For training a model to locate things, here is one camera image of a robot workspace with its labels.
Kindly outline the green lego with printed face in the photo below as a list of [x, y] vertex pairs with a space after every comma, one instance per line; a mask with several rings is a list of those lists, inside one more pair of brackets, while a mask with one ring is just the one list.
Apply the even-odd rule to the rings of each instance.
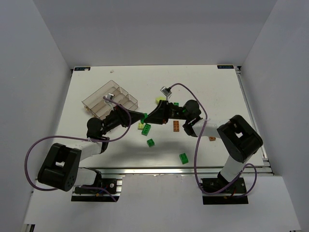
[[148, 114], [147, 113], [144, 113], [143, 114], [143, 118], [140, 120], [140, 122], [143, 124], [145, 119], [148, 117]]

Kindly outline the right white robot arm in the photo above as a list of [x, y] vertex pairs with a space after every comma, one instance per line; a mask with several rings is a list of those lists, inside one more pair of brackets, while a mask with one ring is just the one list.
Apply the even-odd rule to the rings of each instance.
[[182, 107], [160, 100], [144, 122], [163, 125], [169, 119], [184, 120], [183, 129], [188, 136], [221, 139], [229, 157], [217, 178], [227, 185], [239, 175], [252, 155], [260, 149], [263, 140], [240, 115], [226, 121], [206, 120], [200, 115], [200, 105], [195, 100], [188, 100]]

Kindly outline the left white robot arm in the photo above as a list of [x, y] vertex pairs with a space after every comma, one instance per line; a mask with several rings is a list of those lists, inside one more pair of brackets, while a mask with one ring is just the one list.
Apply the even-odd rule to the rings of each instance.
[[109, 137], [105, 134], [118, 126], [127, 128], [130, 124], [145, 119], [146, 113], [125, 111], [114, 107], [105, 119], [93, 117], [87, 122], [87, 139], [75, 145], [54, 143], [38, 173], [38, 182], [47, 186], [69, 191], [76, 183], [80, 161], [103, 153]]

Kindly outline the light yellow-green curved lego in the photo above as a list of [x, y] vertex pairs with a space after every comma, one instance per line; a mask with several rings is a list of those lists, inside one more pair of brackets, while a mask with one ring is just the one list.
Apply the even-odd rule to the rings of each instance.
[[155, 102], [156, 102], [156, 104], [159, 104], [160, 101], [164, 101], [164, 100], [165, 100], [165, 97], [157, 97], [155, 99]]

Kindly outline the light yellow 2x2 lego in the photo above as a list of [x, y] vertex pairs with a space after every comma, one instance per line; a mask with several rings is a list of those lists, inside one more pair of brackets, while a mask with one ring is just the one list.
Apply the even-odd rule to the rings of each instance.
[[145, 124], [144, 123], [138, 123], [138, 130], [143, 130]]

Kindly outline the orange 2x4 lego plate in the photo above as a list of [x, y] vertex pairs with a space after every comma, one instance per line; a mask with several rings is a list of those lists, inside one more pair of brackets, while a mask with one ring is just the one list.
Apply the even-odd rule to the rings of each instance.
[[179, 124], [179, 121], [177, 121], [177, 120], [173, 121], [173, 131], [174, 132], [179, 132], [180, 131], [180, 124]]

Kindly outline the upturned green 2x4 lego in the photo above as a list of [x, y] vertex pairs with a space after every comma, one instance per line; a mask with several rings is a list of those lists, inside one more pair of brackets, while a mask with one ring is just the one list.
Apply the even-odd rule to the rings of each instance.
[[149, 131], [150, 131], [150, 129], [151, 129], [151, 125], [150, 124], [145, 124], [141, 134], [147, 136]]

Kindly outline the green 2x2 lego brick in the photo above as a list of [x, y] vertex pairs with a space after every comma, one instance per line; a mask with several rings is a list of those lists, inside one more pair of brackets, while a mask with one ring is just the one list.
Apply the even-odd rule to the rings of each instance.
[[147, 140], [147, 141], [146, 141], [146, 143], [147, 143], [147, 145], [148, 145], [149, 147], [152, 147], [152, 146], [154, 146], [154, 145], [155, 145], [155, 142], [154, 142], [154, 140], [153, 140], [153, 139], [149, 139], [149, 140]]

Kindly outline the clear compartment organizer tray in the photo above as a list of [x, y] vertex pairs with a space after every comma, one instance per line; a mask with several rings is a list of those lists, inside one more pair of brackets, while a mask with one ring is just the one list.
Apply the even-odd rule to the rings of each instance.
[[82, 101], [84, 108], [99, 119], [108, 116], [113, 107], [116, 106], [115, 103], [131, 111], [138, 109], [138, 100], [113, 80], [107, 82]]

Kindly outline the green lego with eyes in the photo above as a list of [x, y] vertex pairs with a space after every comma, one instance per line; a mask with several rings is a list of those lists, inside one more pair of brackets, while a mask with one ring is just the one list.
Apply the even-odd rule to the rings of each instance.
[[185, 164], [189, 163], [189, 159], [188, 159], [186, 153], [180, 154], [179, 158], [180, 158], [180, 161], [181, 161], [182, 165], [185, 165]]

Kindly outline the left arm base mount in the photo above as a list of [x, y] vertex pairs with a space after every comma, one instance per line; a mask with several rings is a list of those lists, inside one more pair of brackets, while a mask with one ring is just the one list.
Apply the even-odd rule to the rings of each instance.
[[120, 197], [120, 179], [107, 177], [99, 170], [80, 168], [72, 189], [72, 202], [113, 203]]

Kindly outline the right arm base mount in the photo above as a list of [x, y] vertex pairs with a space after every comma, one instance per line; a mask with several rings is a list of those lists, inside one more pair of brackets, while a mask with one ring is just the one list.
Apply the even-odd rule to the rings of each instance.
[[[223, 184], [219, 182], [218, 178], [202, 178], [200, 182], [201, 187], [205, 192], [214, 193], [223, 188]], [[203, 205], [237, 205], [248, 204], [248, 197], [242, 196], [247, 192], [244, 178], [240, 177], [227, 189], [222, 192], [209, 195], [203, 194]]]

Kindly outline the aluminium table edge rail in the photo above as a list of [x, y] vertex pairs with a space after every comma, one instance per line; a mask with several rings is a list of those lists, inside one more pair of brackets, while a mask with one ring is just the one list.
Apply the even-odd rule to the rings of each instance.
[[[241, 89], [243, 97], [244, 97], [244, 101], [245, 101], [245, 104], [246, 104], [246, 107], [247, 107], [247, 110], [248, 110], [248, 114], [249, 114], [249, 117], [250, 117], [250, 120], [251, 120], [251, 123], [252, 123], [252, 127], [254, 128], [254, 130], [258, 134], [260, 134], [260, 131], [258, 129], [256, 120], [255, 120], [255, 117], [254, 117], [254, 114], [253, 114], [253, 109], [252, 109], [251, 103], [249, 101], [249, 95], [247, 94], [247, 92], [245, 90], [244, 83], [243, 83], [243, 80], [242, 80], [241, 66], [236, 66], [235, 67], [235, 72], [236, 72], [236, 75], [237, 75], [237, 79], [239, 81], [240, 89]], [[262, 156], [262, 160], [263, 160], [264, 166], [266, 168], [270, 169], [269, 173], [271, 173], [272, 175], [275, 175], [274, 172], [273, 172], [273, 169], [271, 167], [271, 164], [270, 164], [267, 152], [265, 150], [265, 143], [263, 143], [263, 145], [261, 146], [260, 150], [261, 150], [261, 153], [262, 153], [261, 156]]]

